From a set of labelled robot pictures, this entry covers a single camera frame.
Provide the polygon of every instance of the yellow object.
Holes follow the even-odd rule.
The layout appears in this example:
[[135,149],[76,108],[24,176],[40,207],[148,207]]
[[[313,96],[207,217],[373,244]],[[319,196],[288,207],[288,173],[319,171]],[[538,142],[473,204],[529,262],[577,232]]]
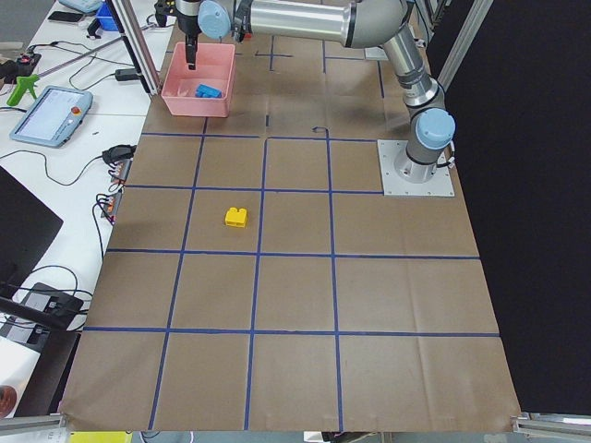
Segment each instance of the yellow object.
[[131,443],[126,432],[73,432],[70,443]]
[[245,228],[247,226],[247,210],[230,208],[225,213],[225,224],[235,228]]

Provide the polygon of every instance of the white table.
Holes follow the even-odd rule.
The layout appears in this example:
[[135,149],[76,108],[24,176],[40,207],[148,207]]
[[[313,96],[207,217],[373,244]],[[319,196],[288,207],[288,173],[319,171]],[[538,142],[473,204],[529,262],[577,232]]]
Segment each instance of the white table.
[[[153,2],[132,0],[131,3],[140,25],[145,24],[146,18],[153,13]],[[49,13],[51,14],[55,10],[66,10],[66,8],[56,2]],[[172,28],[144,30],[144,36],[157,69],[162,67],[171,33]],[[95,48],[117,38],[119,34],[118,32],[105,31],[100,40],[90,40],[86,36],[87,32],[77,25],[45,20],[33,37],[31,44],[67,41],[83,43],[90,48]],[[74,51],[87,52],[81,46],[66,43],[60,45]],[[77,56],[77,54],[48,47],[39,47],[36,52],[42,55],[36,69],[37,73],[58,66]],[[125,65],[130,64],[131,60],[123,42],[114,43],[112,46],[100,50],[96,55],[120,62],[122,65],[94,60],[73,79],[77,87],[84,88],[98,78],[114,73],[118,68],[130,67]],[[41,78],[37,82],[38,93],[48,85],[71,88],[68,79],[88,61],[88,58],[82,59]],[[10,88],[10,85],[5,85],[0,90],[0,94],[4,94],[0,96],[0,106],[6,106],[6,100],[9,97],[7,92]],[[72,138],[59,149],[10,140],[8,134],[17,124],[22,113],[2,112],[0,114],[2,117],[0,118],[0,140],[2,142],[0,143],[0,157],[15,150],[42,152],[47,157],[49,175],[59,181],[70,182],[92,157],[100,155],[103,150],[117,144],[138,143],[150,106],[150,97],[139,81],[118,83],[114,78],[108,78],[91,88],[90,92],[93,94],[93,105],[89,114]],[[18,107],[29,108],[33,101],[27,93]],[[98,279],[102,260],[91,208],[95,202],[95,196],[108,191],[110,185],[108,166],[102,161],[94,162],[74,185],[68,187],[60,186],[47,179],[43,170],[43,158],[38,155],[17,153],[0,160],[0,166],[15,176],[20,183],[64,221],[59,234],[37,267],[65,266],[76,273],[80,289],[92,292]],[[100,219],[98,210],[96,210],[96,214],[103,244],[106,245],[112,228],[106,220]],[[38,281],[54,288],[73,288],[72,276],[60,269],[43,269],[35,272],[24,281],[23,286],[31,287]],[[26,293],[27,291],[18,291],[15,299],[21,301]],[[83,300],[89,298],[83,293],[78,297]],[[70,329],[78,328],[83,321],[83,316],[77,316]],[[37,353],[29,349],[0,338],[0,360],[3,362],[2,371],[0,371],[0,385],[9,384],[15,387],[20,399],[37,363],[38,356]]]

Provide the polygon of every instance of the robotic arm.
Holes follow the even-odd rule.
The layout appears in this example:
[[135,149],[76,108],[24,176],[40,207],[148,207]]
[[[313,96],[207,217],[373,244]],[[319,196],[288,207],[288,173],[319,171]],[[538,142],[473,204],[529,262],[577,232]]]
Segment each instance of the robotic arm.
[[339,42],[347,48],[383,47],[404,90],[411,137],[394,165],[412,183],[435,173],[441,152],[455,131],[445,111],[444,93],[425,69],[408,27],[405,0],[356,0],[325,6],[283,0],[176,0],[179,27],[187,35],[187,62],[195,68],[197,35],[220,40],[232,32],[263,33]]

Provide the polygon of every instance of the pink plastic container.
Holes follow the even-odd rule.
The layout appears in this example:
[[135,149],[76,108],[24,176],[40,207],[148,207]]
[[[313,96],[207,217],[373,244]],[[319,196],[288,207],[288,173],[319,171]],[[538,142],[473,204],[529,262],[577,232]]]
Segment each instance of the pink plastic container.
[[[197,68],[191,71],[185,60],[185,44],[177,43],[162,91],[170,114],[227,117],[234,87],[234,54],[233,44],[198,43]],[[222,98],[195,97],[200,84],[220,90]]]

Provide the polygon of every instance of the blue plastic bin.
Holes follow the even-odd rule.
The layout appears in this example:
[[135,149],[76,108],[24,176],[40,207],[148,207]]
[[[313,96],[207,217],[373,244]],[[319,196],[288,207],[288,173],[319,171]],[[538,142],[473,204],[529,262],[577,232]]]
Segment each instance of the blue plastic bin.
[[101,28],[104,30],[118,30],[113,20],[113,15],[106,3],[103,3],[99,12],[96,13],[96,18],[101,22]]

